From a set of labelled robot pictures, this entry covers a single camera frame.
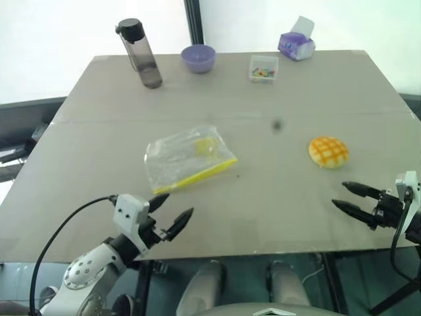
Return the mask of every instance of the metal frame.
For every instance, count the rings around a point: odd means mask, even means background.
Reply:
[[[204,44],[199,0],[184,0],[192,44]]]
[[[153,274],[154,261],[142,261],[139,264],[139,276],[135,291],[134,315],[146,316],[149,287]]]
[[[341,279],[336,269],[335,255],[332,252],[321,253],[322,263],[334,311],[348,315],[348,306],[343,293]]]
[[[414,281],[420,282],[420,275],[418,277],[414,278]],[[415,293],[416,291],[420,291],[421,289],[419,285],[417,285],[415,282],[408,282],[406,285],[398,289],[395,293],[390,295],[388,298],[386,298],[384,301],[380,302],[376,306],[374,306],[372,309],[370,309],[371,315],[379,315],[383,313],[386,309],[389,309],[390,307],[398,304],[401,300],[404,298],[407,298],[411,294]]]

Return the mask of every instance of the table leg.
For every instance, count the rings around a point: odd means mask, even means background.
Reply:
[[[332,252],[321,253],[324,272],[328,281],[328,287],[334,311],[341,314],[348,314],[348,306],[342,289],[341,279],[336,269],[335,255]]]
[[[139,276],[135,292],[134,315],[146,316],[147,298],[153,273],[154,261],[144,261],[139,266]]]

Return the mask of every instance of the black cable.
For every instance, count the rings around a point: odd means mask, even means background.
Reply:
[[[40,316],[41,314],[39,313],[39,311],[37,311],[35,309],[35,286],[36,286],[36,282],[37,282],[37,275],[38,275],[38,270],[39,270],[39,266],[41,265],[41,261],[44,258],[44,255],[47,253],[47,250],[49,248],[49,246],[53,243],[54,239],[57,237],[57,235],[59,234],[59,232],[62,230],[62,228],[67,224],[67,222],[72,219],[72,217],[74,215],[76,215],[77,213],[79,213],[82,209],[95,204],[97,202],[100,201],[105,201],[105,200],[114,200],[116,196],[105,196],[105,197],[100,197],[99,199],[95,199],[93,201],[90,201],[84,205],[82,205],[81,207],[79,207],[77,210],[75,210],[75,212],[73,212],[72,214],[70,214],[67,219],[60,225],[60,227],[58,227],[58,229],[54,232],[54,234],[50,237],[48,243],[46,243],[46,245],[44,246],[44,248],[41,251],[41,254],[39,255],[37,262],[35,264],[34,267],[34,271],[32,273],[32,279],[31,279],[31,288],[30,288],[30,293],[29,293],[29,316]]]
[[[403,229],[403,223],[405,222],[405,219],[408,215],[408,211],[409,211],[409,207],[410,207],[410,201],[406,201],[405,202],[405,207],[403,209],[401,218],[399,219],[399,224],[397,225],[396,231],[395,231],[395,235],[393,236],[393,240],[392,240],[392,245],[390,246],[390,263],[391,266],[393,268],[393,270],[395,270],[395,272],[400,275],[401,277],[403,277],[404,279],[406,279],[409,282],[413,282],[415,284],[417,284],[418,286],[420,285],[419,282],[417,282],[416,280],[414,280],[413,278],[407,276],[406,274],[404,274],[396,265],[395,262],[395,252],[396,252],[396,246],[397,246],[397,242],[399,240],[399,237],[402,233],[402,229]]]

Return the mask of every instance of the purple bowl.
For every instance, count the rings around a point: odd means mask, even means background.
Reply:
[[[211,46],[197,44],[182,51],[182,59],[187,68],[195,74],[208,72],[215,63],[216,52]]]

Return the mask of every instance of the plastic bag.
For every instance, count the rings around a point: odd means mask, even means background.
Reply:
[[[187,186],[237,162],[215,126],[156,140],[147,146],[145,166],[154,194]]]

